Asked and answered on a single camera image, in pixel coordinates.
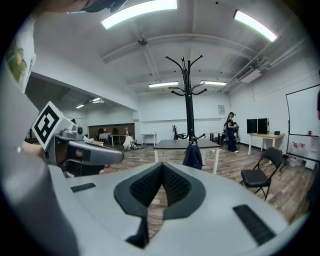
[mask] dark blue bag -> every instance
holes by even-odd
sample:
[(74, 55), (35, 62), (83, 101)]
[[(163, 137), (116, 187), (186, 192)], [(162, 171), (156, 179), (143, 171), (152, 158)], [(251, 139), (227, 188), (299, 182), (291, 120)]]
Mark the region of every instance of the dark blue bag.
[(193, 167), (199, 170), (202, 169), (203, 163), (202, 163), (200, 148), (198, 147), (198, 145), (189, 144), (184, 154), (185, 154), (185, 157), (183, 160), (184, 166)]

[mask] poster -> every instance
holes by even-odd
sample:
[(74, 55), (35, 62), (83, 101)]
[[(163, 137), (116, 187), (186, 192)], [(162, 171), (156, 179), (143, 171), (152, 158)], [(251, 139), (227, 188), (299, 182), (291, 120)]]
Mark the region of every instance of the poster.
[(225, 114), (225, 106), (218, 106), (219, 115)]

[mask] black monitor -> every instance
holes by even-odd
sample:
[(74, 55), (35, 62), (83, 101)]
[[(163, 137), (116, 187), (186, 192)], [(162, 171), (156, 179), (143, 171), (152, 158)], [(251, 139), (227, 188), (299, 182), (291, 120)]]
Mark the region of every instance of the black monitor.
[(246, 120), (246, 133), (247, 134), (258, 133), (257, 123), (258, 123), (257, 119), (247, 119)]

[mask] black box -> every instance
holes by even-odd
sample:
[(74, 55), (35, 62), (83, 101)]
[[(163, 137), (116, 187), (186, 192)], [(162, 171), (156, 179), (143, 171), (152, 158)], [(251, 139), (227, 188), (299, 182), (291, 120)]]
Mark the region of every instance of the black box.
[(247, 119), (246, 120), (246, 133), (256, 134), (257, 130), (257, 119)]
[(269, 118), (258, 119), (258, 134), (267, 134), (269, 132)]

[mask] black rubber pad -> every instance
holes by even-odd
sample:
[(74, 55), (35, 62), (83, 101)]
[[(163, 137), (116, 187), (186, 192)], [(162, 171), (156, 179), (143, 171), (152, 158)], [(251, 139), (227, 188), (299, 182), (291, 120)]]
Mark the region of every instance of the black rubber pad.
[(233, 210), (259, 246), (276, 236), (248, 205), (238, 205)]
[(72, 190), (73, 193), (79, 192), (79, 191), (84, 191), (84, 190), (88, 190), (88, 189), (92, 189), (96, 187), (95, 184), (93, 183), (86, 183), (86, 184), (82, 184), (82, 185), (78, 185), (78, 186), (72, 186), (70, 187), (70, 189)]

